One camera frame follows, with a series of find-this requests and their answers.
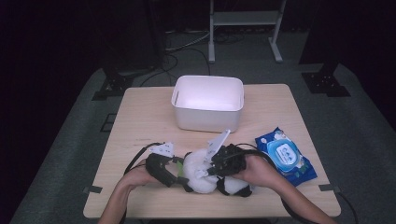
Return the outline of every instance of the white plush toy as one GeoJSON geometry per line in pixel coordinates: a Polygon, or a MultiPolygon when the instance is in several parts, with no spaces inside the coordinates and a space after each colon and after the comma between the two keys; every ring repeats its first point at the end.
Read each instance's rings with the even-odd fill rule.
{"type": "Polygon", "coordinates": [[[196,150],[186,156],[183,162],[184,177],[189,179],[187,184],[198,193],[210,193],[217,187],[218,178],[214,175],[202,176],[201,173],[211,167],[205,161],[206,149],[196,150]]]}
{"type": "Polygon", "coordinates": [[[208,149],[202,148],[186,155],[183,161],[183,175],[189,179],[190,191],[198,193],[211,193],[218,189],[224,195],[239,195],[247,197],[251,194],[248,182],[235,179],[231,176],[220,177],[209,175],[207,169],[211,168],[211,157],[215,155],[229,134],[229,130],[209,141],[208,149]]]}

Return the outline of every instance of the wrist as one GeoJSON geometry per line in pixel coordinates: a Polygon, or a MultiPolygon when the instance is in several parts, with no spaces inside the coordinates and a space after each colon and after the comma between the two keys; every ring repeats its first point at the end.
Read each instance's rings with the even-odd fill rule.
{"type": "Polygon", "coordinates": [[[122,178],[116,185],[116,189],[127,190],[128,192],[135,189],[136,187],[136,185],[128,183],[128,181],[124,178],[122,178]]]}

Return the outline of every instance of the wooden table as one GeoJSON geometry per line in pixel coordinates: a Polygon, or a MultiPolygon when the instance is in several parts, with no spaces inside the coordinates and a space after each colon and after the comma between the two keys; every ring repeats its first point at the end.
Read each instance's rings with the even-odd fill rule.
{"type": "MultiPolygon", "coordinates": [[[[224,145],[249,143],[254,138],[279,127],[311,160],[318,178],[298,187],[309,200],[329,216],[341,213],[333,191],[321,191],[328,177],[304,125],[290,89],[284,84],[245,85],[245,105],[240,125],[224,145]]],[[[125,92],[109,136],[93,186],[84,208],[86,217],[99,217],[116,183],[136,153],[153,142],[173,142],[176,156],[206,148],[207,141],[218,133],[180,130],[171,105],[173,87],[131,88],[125,92]]],[[[272,190],[256,188],[250,197],[187,193],[179,185],[167,188],[149,184],[132,191],[127,217],[134,218],[217,218],[217,217],[289,217],[279,196],[272,190]]]]}

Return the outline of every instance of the black tape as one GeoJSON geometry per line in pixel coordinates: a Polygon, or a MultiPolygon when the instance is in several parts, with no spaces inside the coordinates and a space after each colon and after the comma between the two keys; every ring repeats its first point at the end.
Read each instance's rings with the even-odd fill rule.
{"type": "Polygon", "coordinates": [[[102,188],[101,187],[96,187],[96,186],[89,186],[89,187],[85,187],[85,189],[82,192],[87,193],[87,194],[89,194],[90,192],[92,192],[92,193],[101,193],[102,192],[102,188]]]}
{"type": "Polygon", "coordinates": [[[327,184],[327,185],[319,185],[319,189],[320,191],[329,191],[329,190],[337,191],[338,187],[334,187],[331,184],[327,184]]]}

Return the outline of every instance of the dark background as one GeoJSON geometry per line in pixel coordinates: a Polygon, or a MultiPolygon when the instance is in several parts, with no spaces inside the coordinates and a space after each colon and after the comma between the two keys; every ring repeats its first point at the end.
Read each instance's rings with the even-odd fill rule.
{"type": "MultiPolygon", "coordinates": [[[[154,2],[155,15],[143,0],[0,3],[0,222],[12,218],[91,74],[104,63],[133,69],[156,65],[152,54],[158,46],[137,47],[142,39],[149,41],[145,35],[152,36],[152,24],[138,18],[160,18],[164,30],[208,28],[208,1],[154,2]],[[144,52],[150,52],[146,60],[136,58],[144,52]]],[[[277,7],[274,1],[216,1],[219,10],[277,7]]],[[[281,27],[283,32],[311,28],[301,63],[321,63],[331,54],[357,75],[393,127],[394,9],[390,1],[292,0],[281,27]]]]}

